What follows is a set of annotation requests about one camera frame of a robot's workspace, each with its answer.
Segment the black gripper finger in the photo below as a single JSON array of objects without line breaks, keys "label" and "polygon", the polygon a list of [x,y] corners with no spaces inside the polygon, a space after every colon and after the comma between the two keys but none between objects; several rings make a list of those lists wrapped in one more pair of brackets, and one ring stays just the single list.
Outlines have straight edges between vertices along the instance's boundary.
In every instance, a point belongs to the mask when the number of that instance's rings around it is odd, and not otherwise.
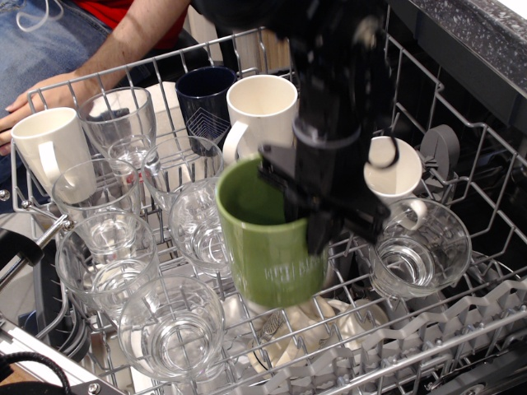
[{"label": "black gripper finger", "polygon": [[334,211],[311,212],[306,233],[308,253],[321,254],[342,228],[343,219]]},{"label": "black gripper finger", "polygon": [[308,217],[317,208],[316,199],[302,190],[287,188],[283,193],[283,197],[283,210],[286,222],[293,222]]}]

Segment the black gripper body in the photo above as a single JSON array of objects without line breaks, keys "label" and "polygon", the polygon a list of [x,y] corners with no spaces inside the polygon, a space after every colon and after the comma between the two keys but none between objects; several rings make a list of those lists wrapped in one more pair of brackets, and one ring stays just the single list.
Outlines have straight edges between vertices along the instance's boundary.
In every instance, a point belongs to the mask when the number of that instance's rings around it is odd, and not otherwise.
[{"label": "black gripper body", "polygon": [[348,229],[375,243],[389,208],[366,186],[363,170],[376,127],[388,126],[391,81],[352,77],[330,85],[298,79],[300,105],[292,148],[264,144],[259,176],[278,189],[302,190],[317,211],[334,211]]}]

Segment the person forearm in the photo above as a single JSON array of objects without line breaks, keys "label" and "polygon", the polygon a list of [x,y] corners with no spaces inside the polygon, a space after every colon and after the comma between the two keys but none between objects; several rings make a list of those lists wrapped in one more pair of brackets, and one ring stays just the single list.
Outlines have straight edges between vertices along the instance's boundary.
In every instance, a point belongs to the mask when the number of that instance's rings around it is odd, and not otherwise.
[{"label": "person forearm", "polygon": [[189,5],[189,1],[177,0],[134,1],[123,20],[74,75],[85,77],[98,72],[103,87],[116,86],[125,75],[123,66],[142,59],[154,49]]}]

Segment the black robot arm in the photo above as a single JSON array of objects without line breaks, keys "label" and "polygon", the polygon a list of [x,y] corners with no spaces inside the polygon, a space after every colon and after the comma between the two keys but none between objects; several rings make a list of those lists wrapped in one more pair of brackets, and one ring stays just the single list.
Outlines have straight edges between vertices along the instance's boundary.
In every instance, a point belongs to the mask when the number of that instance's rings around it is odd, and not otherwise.
[{"label": "black robot arm", "polygon": [[366,186],[372,136],[390,132],[394,84],[379,1],[198,1],[230,30],[264,27],[289,43],[299,112],[293,148],[264,143],[259,175],[285,198],[288,221],[305,218],[318,254],[342,228],[375,242],[388,207]]}]

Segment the person hand on rack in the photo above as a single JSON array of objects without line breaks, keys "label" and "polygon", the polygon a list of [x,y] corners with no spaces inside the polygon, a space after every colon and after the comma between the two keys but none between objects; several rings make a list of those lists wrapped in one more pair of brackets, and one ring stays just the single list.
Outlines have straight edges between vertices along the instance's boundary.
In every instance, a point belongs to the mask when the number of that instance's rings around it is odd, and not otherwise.
[{"label": "person hand on rack", "polygon": [[91,98],[100,91],[95,78],[78,80],[82,75],[78,71],[59,74],[39,81],[23,92],[9,104],[5,110],[8,115],[1,118],[1,156],[11,152],[11,129],[22,119],[45,108],[74,107]]}]

